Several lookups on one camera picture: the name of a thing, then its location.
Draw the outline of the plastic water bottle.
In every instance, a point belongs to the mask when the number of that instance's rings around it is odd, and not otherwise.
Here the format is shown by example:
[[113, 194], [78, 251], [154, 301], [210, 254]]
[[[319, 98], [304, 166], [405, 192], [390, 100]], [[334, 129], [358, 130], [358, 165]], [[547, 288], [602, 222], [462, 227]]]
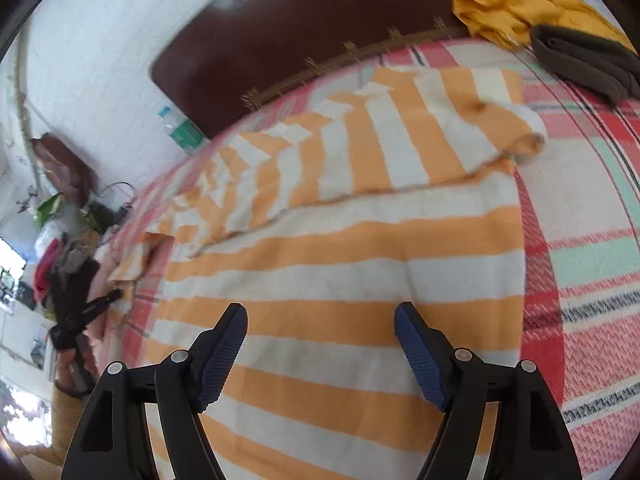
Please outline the plastic water bottle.
[[205, 143], [206, 136], [177, 107], [165, 105], [158, 113], [171, 140], [186, 154], [195, 154]]

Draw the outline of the dark brown fleece garment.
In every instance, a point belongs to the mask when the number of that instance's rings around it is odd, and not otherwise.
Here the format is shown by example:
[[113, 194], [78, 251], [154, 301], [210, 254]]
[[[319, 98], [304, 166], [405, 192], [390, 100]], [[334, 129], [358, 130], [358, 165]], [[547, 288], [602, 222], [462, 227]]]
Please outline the dark brown fleece garment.
[[529, 37], [548, 72], [605, 96], [613, 106], [639, 99], [639, 57], [619, 42], [552, 25], [535, 26]]

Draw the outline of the yellow garment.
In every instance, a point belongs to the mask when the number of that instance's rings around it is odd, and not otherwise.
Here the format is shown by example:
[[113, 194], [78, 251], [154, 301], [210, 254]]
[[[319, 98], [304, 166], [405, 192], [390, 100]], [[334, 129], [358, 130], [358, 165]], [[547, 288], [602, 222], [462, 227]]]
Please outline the yellow garment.
[[613, 40], [631, 50], [626, 34], [582, 0], [451, 0], [452, 13], [473, 37], [504, 50], [530, 45], [537, 25], [552, 25]]

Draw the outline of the orange white striped garment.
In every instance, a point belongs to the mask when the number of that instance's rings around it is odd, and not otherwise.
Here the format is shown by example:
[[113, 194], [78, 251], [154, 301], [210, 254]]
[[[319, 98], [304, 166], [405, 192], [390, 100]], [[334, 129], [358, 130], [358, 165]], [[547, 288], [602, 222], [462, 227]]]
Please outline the orange white striped garment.
[[170, 240], [145, 361], [238, 302], [248, 334], [203, 425], [231, 479], [412, 479], [439, 411], [394, 334], [410, 301], [457, 346], [518, 357], [519, 158], [547, 133], [498, 67], [380, 67], [355, 91], [240, 133], [127, 249]]

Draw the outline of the red plaid bed sheet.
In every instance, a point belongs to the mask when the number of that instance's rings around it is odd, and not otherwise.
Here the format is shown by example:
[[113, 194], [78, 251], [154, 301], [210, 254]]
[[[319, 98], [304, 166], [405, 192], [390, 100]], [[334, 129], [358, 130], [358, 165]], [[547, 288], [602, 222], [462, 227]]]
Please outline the red plaid bed sheet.
[[[639, 105], [609, 110], [589, 92], [547, 73], [526, 53], [482, 40], [444, 41], [364, 63], [294, 91], [232, 127], [143, 191], [113, 240], [118, 266], [127, 249], [206, 162], [240, 133], [269, 129], [321, 101], [367, 84], [380, 67], [498, 67], [522, 78], [526, 106], [546, 127], [538, 154], [519, 158], [525, 292], [518, 357], [534, 361], [559, 403], [580, 470], [608, 478], [639, 433]], [[127, 299], [107, 318], [102, 363], [145, 361], [160, 307], [170, 240], [150, 250], [141, 275], [121, 281]]]

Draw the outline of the dark brown headboard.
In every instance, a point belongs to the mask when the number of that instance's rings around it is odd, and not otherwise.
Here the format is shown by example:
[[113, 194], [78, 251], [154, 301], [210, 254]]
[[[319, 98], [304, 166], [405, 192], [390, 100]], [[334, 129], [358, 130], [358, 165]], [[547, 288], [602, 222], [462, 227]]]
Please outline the dark brown headboard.
[[467, 33], [451, 0], [212, 0], [153, 62], [151, 78], [212, 138], [342, 66]]

